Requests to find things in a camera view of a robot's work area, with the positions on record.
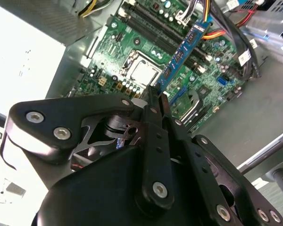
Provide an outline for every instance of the gray metal panel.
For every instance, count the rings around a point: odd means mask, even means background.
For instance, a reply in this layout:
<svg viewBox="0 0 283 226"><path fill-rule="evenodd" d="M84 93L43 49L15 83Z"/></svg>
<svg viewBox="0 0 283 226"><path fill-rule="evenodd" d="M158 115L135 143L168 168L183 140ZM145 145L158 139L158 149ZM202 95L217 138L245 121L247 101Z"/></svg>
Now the gray metal panel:
<svg viewBox="0 0 283 226"><path fill-rule="evenodd" d="M268 183L259 191L283 217L283 193L277 183Z"/></svg>
<svg viewBox="0 0 283 226"><path fill-rule="evenodd" d="M276 0L267 10L258 10L247 24L252 30L258 30L262 36L269 33L283 33L283 0Z"/></svg>
<svg viewBox="0 0 283 226"><path fill-rule="evenodd" d="M55 77L52 80L46 98L57 98L65 96L71 87L75 86L84 66L81 64L83 58L88 55L89 46L95 40L98 32L92 32L67 47L58 66Z"/></svg>
<svg viewBox="0 0 283 226"><path fill-rule="evenodd" d="M89 20L57 0L0 0L0 6L66 46L92 30Z"/></svg>
<svg viewBox="0 0 283 226"><path fill-rule="evenodd" d="M250 81L239 99L222 107L197 131L235 166L283 133L283 65L268 58L261 72L262 78Z"/></svg>

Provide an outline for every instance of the chip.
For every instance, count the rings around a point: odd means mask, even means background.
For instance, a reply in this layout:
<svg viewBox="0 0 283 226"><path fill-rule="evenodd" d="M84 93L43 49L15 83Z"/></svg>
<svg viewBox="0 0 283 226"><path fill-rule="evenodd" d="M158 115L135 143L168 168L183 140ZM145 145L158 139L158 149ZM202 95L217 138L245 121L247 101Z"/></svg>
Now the chip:
<svg viewBox="0 0 283 226"><path fill-rule="evenodd" d="M169 78L171 72L172 72L172 69L171 69L170 67L168 67L168 68L165 70L165 72L164 72L164 77L165 77L165 79L168 79L168 78Z"/></svg>
<svg viewBox="0 0 283 226"><path fill-rule="evenodd" d="M200 99L204 99L212 90L204 85L202 85L199 89L198 89L198 95Z"/></svg>
<svg viewBox="0 0 283 226"><path fill-rule="evenodd" d="M176 63L178 63L178 61L181 60L182 57L183 57L183 52L182 51L177 52L177 54L175 56Z"/></svg>
<svg viewBox="0 0 283 226"><path fill-rule="evenodd" d="M195 34L191 32L187 38L187 42L191 44L195 40L195 37Z"/></svg>

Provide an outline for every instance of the red wire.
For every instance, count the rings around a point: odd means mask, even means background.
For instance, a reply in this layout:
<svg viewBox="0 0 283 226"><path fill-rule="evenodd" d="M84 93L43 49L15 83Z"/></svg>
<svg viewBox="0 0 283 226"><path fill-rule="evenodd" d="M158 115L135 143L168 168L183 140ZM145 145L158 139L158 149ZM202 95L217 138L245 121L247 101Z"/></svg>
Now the red wire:
<svg viewBox="0 0 283 226"><path fill-rule="evenodd" d="M78 168L83 168L83 166L80 166L79 164L72 164L72 166L78 167Z"/></svg>

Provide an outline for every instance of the white surface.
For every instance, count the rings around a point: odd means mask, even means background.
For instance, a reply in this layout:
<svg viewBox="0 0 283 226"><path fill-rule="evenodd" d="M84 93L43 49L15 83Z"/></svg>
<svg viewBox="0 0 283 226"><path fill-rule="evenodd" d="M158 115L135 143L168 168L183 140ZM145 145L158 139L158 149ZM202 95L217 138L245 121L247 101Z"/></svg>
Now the white surface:
<svg viewBox="0 0 283 226"><path fill-rule="evenodd" d="M0 7L0 113L44 99L65 46Z"/></svg>
<svg viewBox="0 0 283 226"><path fill-rule="evenodd" d="M233 8L236 8L237 6L239 6L239 1L238 0L229 0L227 2L227 6L228 6L229 10L232 10Z"/></svg>
<svg viewBox="0 0 283 226"><path fill-rule="evenodd" d="M241 67L250 60L251 58L251 55L250 55L250 50L246 50L244 53L242 53L238 59L239 59L239 62L240 62L240 65Z"/></svg>
<svg viewBox="0 0 283 226"><path fill-rule="evenodd" d="M250 40L250 44L251 44L251 46L253 47L253 49L255 49L255 48L258 47L258 45L257 45L257 43L256 43L256 41L255 41L255 39Z"/></svg>

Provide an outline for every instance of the green circuit board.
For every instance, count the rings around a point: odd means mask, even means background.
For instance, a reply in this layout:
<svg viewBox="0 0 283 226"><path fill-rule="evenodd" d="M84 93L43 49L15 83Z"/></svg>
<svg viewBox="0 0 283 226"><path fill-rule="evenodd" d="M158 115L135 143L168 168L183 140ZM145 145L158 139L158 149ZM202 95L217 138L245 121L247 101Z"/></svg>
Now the green circuit board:
<svg viewBox="0 0 283 226"><path fill-rule="evenodd" d="M139 1L149 10L149 13L157 16L164 24L184 36L188 31L186 27L184 28L176 21L170 21L169 18L165 18L159 13L159 9L163 9L169 15L175 15L179 9L184 10L179 2L174 2L175 4L166 10L164 8L166 2ZM152 9L153 3L156 3L155 10ZM159 30L147 20L139 15L134 15L133 12L131 16L135 17L152 33L157 33L157 37L168 40L168 36L159 33ZM192 131L198 129L212 114L217 113L227 100L239 94L243 84L242 81L227 73L229 68L238 70L235 60L236 51L228 40L223 37L202 40L198 47L211 56L211 59L206 61L192 53L191 59L195 65L185 64L182 66L165 90L169 101L171 101L179 91L184 89L183 94L171 105L173 116L179 119L184 118L195 105L195 93L201 100L202 106L196 116L200 113L201 115L194 120ZM115 16L93 54L92 61L77 87L75 95L117 92L130 98L139 98L145 85L155 81L155 76L165 68L171 56L170 52L167 53L165 49L157 46L156 40L149 39L146 32L136 31L120 16ZM226 80L222 79L220 82L220 76L225 74L227 74Z"/></svg>

